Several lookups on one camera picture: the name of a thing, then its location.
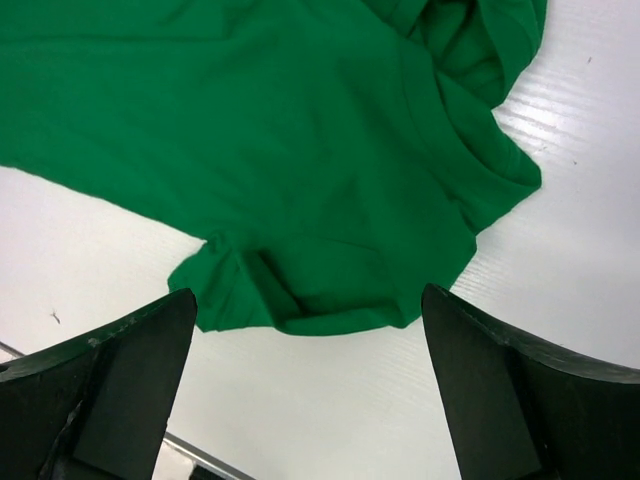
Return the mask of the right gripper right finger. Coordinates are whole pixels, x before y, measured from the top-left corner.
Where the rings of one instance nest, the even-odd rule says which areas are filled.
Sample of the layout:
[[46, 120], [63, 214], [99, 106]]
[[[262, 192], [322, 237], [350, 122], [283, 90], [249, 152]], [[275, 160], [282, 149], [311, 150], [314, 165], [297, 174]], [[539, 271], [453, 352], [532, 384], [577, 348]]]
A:
[[426, 341], [464, 479], [639, 477], [639, 372], [429, 284]]

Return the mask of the green t shirt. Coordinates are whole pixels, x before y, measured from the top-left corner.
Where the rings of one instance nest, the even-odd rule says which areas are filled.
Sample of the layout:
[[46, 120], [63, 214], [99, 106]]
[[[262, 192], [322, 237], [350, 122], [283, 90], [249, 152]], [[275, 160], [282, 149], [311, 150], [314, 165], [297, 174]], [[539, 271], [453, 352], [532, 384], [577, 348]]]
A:
[[539, 189], [494, 110], [543, 1], [5, 1], [1, 163], [199, 238], [203, 331], [420, 315]]

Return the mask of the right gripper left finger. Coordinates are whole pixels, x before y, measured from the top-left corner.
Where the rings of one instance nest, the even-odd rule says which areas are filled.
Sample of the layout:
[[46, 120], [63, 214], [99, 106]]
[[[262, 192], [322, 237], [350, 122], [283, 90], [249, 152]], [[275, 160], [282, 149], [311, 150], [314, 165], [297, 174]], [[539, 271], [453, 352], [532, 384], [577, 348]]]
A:
[[3, 363], [2, 478], [151, 478], [195, 319], [182, 289]]

